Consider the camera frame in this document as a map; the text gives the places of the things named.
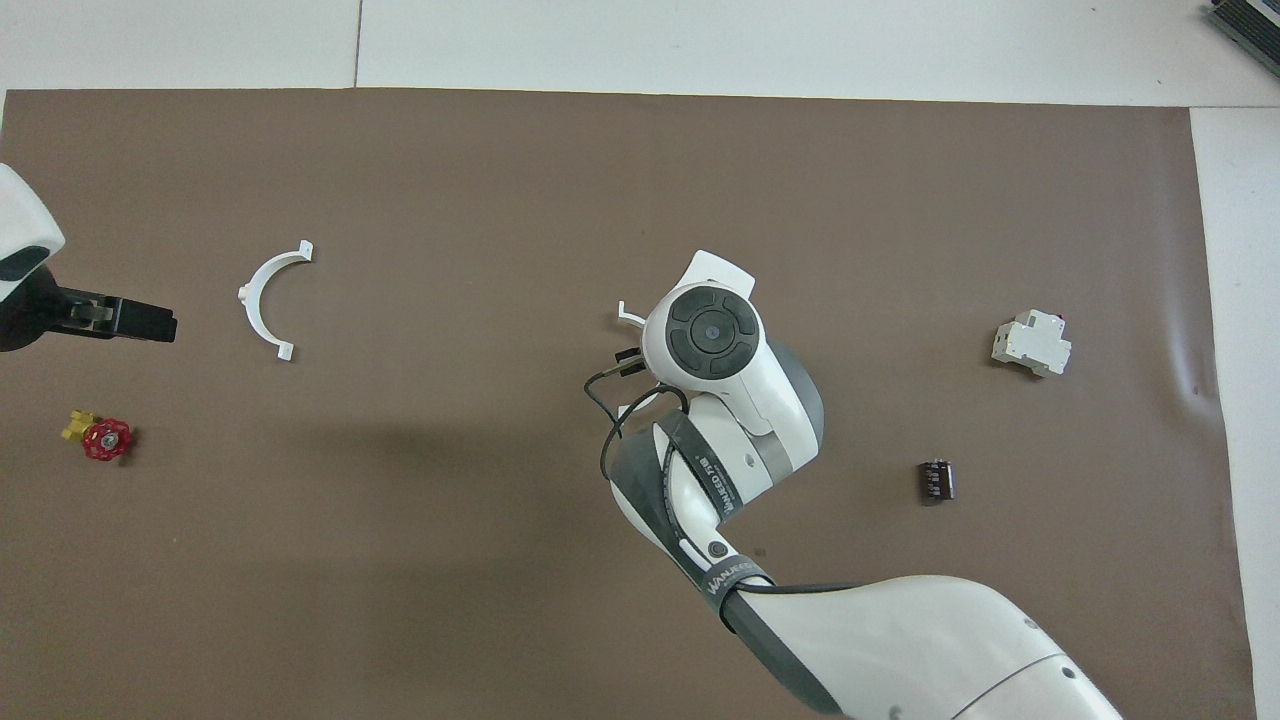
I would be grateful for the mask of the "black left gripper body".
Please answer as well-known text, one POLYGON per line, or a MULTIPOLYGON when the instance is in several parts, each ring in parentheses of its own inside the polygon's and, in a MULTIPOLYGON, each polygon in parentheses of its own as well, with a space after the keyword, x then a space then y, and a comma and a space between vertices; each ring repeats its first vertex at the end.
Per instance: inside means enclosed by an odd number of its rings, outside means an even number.
POLYGON ((61 288, 47 268, 37 268, 0 301, 0 352, 32 345, 61 316, 61 288))

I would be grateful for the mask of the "red handwheel yellow valve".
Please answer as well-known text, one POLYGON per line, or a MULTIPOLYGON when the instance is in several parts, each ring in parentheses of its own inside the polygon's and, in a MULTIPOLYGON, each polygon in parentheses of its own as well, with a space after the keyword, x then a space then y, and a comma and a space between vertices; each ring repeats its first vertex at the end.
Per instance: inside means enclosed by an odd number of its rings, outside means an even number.
POLYGON ((93 413, 73 410, 67 425, 61 429, 61 438, 78 445, 84 456, 110 462, 128 454, 134 446, 133 427, 111 416, 100 416, 93 413))

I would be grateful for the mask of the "brown table mat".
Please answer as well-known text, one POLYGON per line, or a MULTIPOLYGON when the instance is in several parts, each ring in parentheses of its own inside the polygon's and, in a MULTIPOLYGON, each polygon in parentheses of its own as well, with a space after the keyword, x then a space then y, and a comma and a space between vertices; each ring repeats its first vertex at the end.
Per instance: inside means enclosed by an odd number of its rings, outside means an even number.
POLYGON ((814 720, 598 471, 616 304, 699 249, 826 401, 741 552, 970 578, 1126 720, 1254 720, 1185 110, 24 92, 0 161, 63 284, 179 320, 0 354, 0 720, 814 720), (237 290, 301 240, 284 363, 237 290), (1062 375, 991 359, 1029 309, 1062 375), (73 410, 134 446, 86 457, 73 410))

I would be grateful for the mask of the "black cylindrical capacitor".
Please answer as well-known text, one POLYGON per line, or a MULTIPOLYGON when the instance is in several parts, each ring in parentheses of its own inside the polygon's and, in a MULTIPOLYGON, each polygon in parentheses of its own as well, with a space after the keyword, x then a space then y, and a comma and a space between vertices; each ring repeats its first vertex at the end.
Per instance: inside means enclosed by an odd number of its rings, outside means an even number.
POLYGON ((916 466, 920 502, 934 507, 956 500, 954 465, 945 459, 932 459, 916 466))

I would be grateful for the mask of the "white circuit breaker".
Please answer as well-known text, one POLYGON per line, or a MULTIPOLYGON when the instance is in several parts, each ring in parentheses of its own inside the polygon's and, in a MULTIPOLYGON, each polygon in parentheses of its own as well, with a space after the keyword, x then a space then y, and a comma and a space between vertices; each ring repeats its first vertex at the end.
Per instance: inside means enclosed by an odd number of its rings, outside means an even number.
POLYGON ((1042 378, 1062 375, 1073 350, 1065 331, 1066 322, 1059 314, 1025 310, 996 329, 989 356, 1042 378))

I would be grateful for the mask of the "grey ribbed device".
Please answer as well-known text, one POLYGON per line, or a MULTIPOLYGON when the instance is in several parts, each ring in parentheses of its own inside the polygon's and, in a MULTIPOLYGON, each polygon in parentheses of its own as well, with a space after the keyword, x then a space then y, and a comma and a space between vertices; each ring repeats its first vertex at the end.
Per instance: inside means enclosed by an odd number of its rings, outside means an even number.
POLYGON ((1210 0, 1208 19, 1258 61, 1280 67, 1280 0, 1210 0))

